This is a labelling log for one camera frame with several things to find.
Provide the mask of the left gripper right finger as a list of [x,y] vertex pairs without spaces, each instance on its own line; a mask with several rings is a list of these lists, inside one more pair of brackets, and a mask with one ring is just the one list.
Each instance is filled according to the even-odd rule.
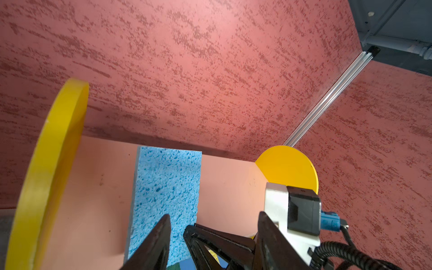
[[281,231],[265,212],[259,213],[257,249],[262,270],[308,270]]

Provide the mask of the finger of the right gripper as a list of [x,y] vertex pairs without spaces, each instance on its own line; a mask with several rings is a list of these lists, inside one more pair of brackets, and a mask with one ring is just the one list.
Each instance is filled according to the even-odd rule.
[[188,225],[183,238],[198,270],[223,269],[210,251],[228,263],[228,270],[253,268],[255,242],[251,238],[216,231],[198,224]]

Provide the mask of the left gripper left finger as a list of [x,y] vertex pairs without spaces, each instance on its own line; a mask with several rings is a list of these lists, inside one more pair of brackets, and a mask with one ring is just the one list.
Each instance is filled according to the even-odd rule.
[[165,214],[120,268],[121,270],[166,270],[171,237],[170,216]]

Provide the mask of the blue sponge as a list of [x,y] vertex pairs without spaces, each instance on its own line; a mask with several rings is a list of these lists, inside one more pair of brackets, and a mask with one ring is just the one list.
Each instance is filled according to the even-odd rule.
[[197,222],[201,162],[200,151],[138,147],[125,260],[165,214],[171,220],[168,266],[191,257],[183,233]]

